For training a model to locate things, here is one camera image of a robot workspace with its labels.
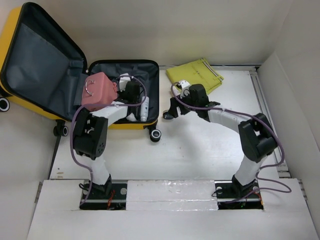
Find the white tube with blue logo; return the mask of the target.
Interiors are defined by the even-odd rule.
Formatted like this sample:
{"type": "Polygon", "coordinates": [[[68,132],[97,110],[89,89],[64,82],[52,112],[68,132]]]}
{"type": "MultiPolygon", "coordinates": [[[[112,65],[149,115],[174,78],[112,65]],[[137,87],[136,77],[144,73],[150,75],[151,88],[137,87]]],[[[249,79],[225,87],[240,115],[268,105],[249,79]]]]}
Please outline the white tube with blue logo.
{"type": "Polygon", "coordinates": [[[140,121],[146,122],[149,116],[149,97],[143,96],[141,98],[142,104],[140,106],[140,121]]]}

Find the pink case with metal handle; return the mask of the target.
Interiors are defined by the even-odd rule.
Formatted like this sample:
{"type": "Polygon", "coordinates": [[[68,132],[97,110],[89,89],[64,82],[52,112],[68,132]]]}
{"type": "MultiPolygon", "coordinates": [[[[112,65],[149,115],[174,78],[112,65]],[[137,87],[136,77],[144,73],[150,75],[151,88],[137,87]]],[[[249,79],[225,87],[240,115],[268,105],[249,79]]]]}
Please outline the pink case with metal handle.
{"type": "Polygon", "coordinates": [[[118,98],[118,87],[112,82],[105,73],[98,72],[86,78],[81,105],[90,112],[100,110],[102,107],[97,105],[109,105],[118,98]]]}

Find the yellow-green shirt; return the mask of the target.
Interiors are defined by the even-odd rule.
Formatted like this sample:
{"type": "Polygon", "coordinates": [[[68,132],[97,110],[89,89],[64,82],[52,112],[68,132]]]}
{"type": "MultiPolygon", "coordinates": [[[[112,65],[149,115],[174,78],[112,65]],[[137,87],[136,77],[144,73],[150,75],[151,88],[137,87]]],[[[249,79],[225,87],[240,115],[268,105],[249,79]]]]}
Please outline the yellow-green shirt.
{"type": "Polygon", "coordinates": [[[191,85],[202,84],[207,95],[221,86],[224,80],[205,58],[168,68],[166,75],[172,83],[185,80],[191,85]]]}

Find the yellow hard-shell suitcase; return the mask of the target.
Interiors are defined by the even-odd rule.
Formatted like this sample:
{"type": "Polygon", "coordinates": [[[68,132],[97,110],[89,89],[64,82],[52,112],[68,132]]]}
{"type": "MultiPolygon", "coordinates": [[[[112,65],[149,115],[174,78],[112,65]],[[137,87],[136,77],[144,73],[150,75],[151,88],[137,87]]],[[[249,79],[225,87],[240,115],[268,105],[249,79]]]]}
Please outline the yellow hard-shell suitcase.
{"type": "Polygon", "coordinates": [[[148,129],[150,139],[158,142],[160,113],[160,68],[148,59],[105,59],[87,63],[80,47],[38,4],[26,2],[13,9],[0,36],[0,93],[46,118],[56,121],[55,136],[66,136],[70,122],[81,105],[88,76],[103,72],[119,83],[128,73],[140,80],[146,89],[140,96],[149,97],[148,118],[140,121],[140,109],[133,120],[121,119],[114,129],[148,129]]]}

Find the small black round jar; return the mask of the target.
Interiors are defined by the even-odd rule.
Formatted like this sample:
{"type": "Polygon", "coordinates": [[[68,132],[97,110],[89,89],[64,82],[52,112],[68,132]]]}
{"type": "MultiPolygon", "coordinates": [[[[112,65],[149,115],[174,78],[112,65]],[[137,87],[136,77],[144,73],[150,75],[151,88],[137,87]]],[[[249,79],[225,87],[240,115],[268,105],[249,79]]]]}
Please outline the small black round jar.
{"type": "Polygon", "coordinates": [[[173,120],[175,118],[175,114],[170,110],[166,110],[162,113],[162,118],[164,120],[173,120]]]}

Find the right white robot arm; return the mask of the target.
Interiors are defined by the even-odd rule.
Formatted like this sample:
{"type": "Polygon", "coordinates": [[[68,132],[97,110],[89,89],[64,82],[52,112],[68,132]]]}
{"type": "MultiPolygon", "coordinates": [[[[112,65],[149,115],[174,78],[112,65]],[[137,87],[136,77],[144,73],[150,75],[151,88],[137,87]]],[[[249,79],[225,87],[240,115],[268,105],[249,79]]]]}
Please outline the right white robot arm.
{"type": "Polygon", "coordinates": [[[268,118],[262,113],[250,115],[223,108],[219,102],[209,99],[202,84],[175,82],[170,90],[174,92],[177,89],[180,89],[180,93],[172,95],[169,110],[165,111],[162,117],[172,120],[179,115],[195,112],[207,122],[236,132],[239,135],[243,159],[232,176],[230,190],[233,198],[247,195],[253,188],[263,161],[278,147],[268,118]]]}

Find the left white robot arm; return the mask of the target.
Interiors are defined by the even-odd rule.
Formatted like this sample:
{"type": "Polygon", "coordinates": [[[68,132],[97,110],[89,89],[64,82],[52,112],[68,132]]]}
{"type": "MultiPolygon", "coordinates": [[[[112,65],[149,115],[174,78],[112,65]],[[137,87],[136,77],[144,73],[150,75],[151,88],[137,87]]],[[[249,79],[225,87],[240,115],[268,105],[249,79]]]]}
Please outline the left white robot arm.
{"type": "Polygon", "coordinates": [[[106,103],[85,103],[75,113],[71,126],[70,153],[79,167],[89,172],[87,185],[81,188],[100,198],[107,198],[112,191],[112,177],[102,155],[107,145],[108,128],[119,120],[134,115],[135,108],[146,102],[141,98],[146,93],[144,84],[134,77],[115,92],[106,103]]]}

